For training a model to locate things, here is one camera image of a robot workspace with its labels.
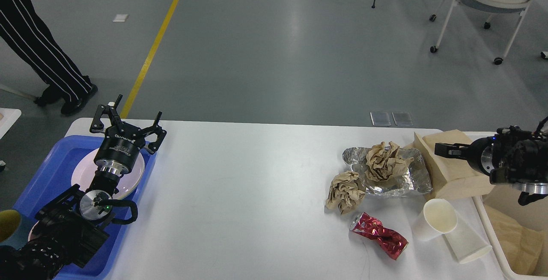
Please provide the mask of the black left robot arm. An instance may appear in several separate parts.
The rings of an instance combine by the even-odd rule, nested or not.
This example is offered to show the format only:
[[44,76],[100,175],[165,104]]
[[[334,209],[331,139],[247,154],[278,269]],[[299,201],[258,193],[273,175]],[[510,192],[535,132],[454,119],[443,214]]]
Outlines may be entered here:
[[89,131],[104,134],[94,157],[96,171],[90,186],[75,184],[45,204],[35,215],[33,239],[20,248],[1,247],[3,280],[52,280],[67,265],[84,268],[109,238],[108,225],[129,225],[137,220],[138,207],[114,196],[119,181],[132,172],[141,150],[155,154],[166,137],[159,125],[140,128],[121,119],[122,99],[99,105]]

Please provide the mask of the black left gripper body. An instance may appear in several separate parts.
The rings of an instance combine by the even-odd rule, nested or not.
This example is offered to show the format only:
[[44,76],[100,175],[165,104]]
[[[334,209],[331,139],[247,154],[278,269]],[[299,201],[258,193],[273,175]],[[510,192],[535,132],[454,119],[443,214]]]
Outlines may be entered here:
[[117,128],[108,128],[93,161],[98,167],[117,163],[121,174],[131,173],[144,146],[143,137],[133,136],[130,131],[119,132]]

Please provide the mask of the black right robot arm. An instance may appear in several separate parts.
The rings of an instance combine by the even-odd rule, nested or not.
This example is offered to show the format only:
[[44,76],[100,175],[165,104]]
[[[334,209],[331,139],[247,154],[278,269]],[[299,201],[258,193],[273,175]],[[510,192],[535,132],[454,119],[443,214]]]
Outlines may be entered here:
[[543,118],[534,131],[515,125],[497,128],[495,135],[469,145],[437,142],[434,154],[467,161],[473,170],[489,176],[492,185],[510,185],[521,192],[518,204],[527,206],[548,194],[547,120]]

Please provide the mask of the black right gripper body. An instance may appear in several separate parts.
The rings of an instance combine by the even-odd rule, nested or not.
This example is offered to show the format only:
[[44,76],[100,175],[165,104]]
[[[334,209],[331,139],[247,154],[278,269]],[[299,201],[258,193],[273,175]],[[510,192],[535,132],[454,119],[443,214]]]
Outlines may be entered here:
[[470,167],[487,176],[494,168],[493,165],[494,137],[478,138],[468,145],[465,151],[465,159]]

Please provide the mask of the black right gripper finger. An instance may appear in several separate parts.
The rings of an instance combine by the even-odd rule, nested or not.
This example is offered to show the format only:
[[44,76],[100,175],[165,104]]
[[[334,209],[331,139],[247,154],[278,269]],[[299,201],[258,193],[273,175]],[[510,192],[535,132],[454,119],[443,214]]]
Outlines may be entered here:
[[435,143],[435,155],[448,158],[467,160],[470,157],[470,145],[464,143]]

